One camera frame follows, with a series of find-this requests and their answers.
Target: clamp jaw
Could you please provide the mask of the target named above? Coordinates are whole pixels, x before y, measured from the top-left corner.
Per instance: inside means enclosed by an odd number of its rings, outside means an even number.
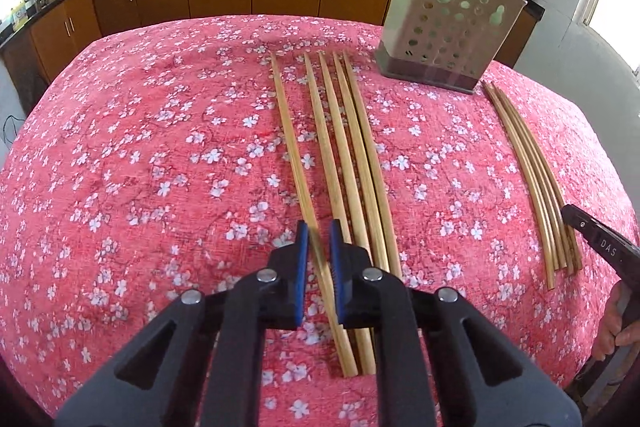
[[[265,329],[302,323],[307,235],[300,221],[296,242],[230,291],[180,295],[64,403],[54,426],[190,427],[198,415],[203,427],[257,426]]]
[[[447,427],[578,427],[575,403],[462,295],[406,288],[332,223],[338,321],[373,328],[383,427],[435,427],[418,328]]]

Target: hand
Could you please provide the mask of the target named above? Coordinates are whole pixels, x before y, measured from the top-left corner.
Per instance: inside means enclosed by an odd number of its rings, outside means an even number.
[[[598,335],[593,341],[593,347],[591,347],[591,356],[596,360],[604,360],[607,355],[613,353],[616,347],[616,336],[622,329],[622,316],[617,309],[621,294],[622,281],[618,281],[611,289],[609,299],[607,299],[607,304],[604,308],[604,315],[598,325]]]

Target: white wall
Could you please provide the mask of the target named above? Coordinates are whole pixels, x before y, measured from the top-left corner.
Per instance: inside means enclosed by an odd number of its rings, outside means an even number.
[[[572,21],[579,0],[535,0],[546,8],[516,71],[583,111],[640,215],[640,90],[630,68],[590,28]]]

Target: table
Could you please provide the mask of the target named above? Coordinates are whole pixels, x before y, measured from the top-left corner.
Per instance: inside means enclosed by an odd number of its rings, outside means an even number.
[[[231,287],[293,237],[300,208],[268,56],[280,57],[326,236],[330,206],[303,51],[346,48],[369,107],[407,285],[457,288],[559,384],[590,352],[616,277],[592,251],[548,292],[510,142],[478,89],[381,77],[381,29],[290,16],[165,23],[94,42],[56,79],[0,175],[0,353],[50,414],[178,293]],[[638,240],[633,209],[574,104],[492,63],[567,202]],[[263,426],[366,427],[373,377],[339,378],[316,280],[303,327],[270,331]]]

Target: white flower pattern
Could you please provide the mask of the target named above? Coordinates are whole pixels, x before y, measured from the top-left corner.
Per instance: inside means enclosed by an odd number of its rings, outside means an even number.
[[[325,238],[331,211],[302,54],[317,68],[316,51],[344,47],[405,284],[455,287],[556,382],[573,377],[612,270],[585,249],[584,271],[545,291],[526,183],[490,102],[480,89],[382,77],[372,54],[381,31],[287,16],[169,22],[94,42],[49,86],[0,175],[0,354],[47,413],[182,291],[230,289],[294,240],[300,204],[271,52],[299,140],[292,161],[305,168]],[[496,62],[484,79],[522,108],[565,200],[636,240],[622,184],[575,105]],[[374,378],[330,376],[335,347],[307,276],[303,326],[267,334],[261,425],[375,425]]]

